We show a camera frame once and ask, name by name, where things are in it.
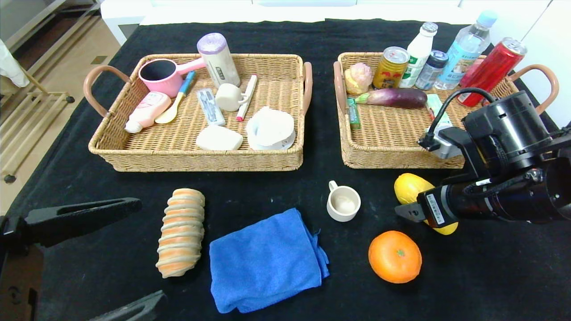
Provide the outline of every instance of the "eggplant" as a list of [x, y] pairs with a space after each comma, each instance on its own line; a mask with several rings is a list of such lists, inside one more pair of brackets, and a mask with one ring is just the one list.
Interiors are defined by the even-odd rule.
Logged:
[[409, 109], [423, 108], [427, 102], [427, 95], [420, 89], [387, 88], [364, 93], [357, 97], [355, 102]]

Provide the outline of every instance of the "plastic water bottle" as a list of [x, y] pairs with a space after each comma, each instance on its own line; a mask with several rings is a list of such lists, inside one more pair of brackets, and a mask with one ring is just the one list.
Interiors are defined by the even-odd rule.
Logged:
[[496, 13], [486, 10], [480, 14], [476, 23], [458, 32], [448, 49], [448, 63], [436, 79], [435, 88], [449, 90], [458, 85], [466, 71], [490, 45], [489, 30], [496, 20]]

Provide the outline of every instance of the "purple lid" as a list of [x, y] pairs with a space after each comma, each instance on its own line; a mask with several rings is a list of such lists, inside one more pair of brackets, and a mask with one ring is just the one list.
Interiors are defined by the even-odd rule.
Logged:
[[209, 33], [204, 36], [196, 44], [198, 52], [201, 54], [214, 55], [226, 48], [226, 38], [219, 33]]

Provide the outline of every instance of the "canned drink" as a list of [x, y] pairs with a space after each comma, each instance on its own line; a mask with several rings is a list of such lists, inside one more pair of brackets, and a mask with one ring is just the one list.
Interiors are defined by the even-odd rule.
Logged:
[[[523, 43], [506, 37], [500, 41], [492, 52], [478, 66], [472, 78], [465, 87], [477, 87], [491, 91], [502, 79], [522, 60], [528, 49]], [[465, 93], [457, 97], [458, 101], [467, 107], [474, 107], [482, 99], [482, 95]]]
[[407, 69], [410, 57], [408, 52], [401, 47], [386, 48], [373, 77], [373, 87], [375, 89], [397, 88]]

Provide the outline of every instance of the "white bottle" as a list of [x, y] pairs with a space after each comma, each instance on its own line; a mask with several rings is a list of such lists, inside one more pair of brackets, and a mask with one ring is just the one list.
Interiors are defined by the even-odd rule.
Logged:
[[410, 88], [419, 77], [430, 52], [432, 51], [432, 39], [438, 31], [438, 26], [434, 22], [425, 22], [420, 27], [419, 34], [408, 45], [407, 51], [411, 55], [408, 61], [407, 70], [403, 74], [399, 87]]

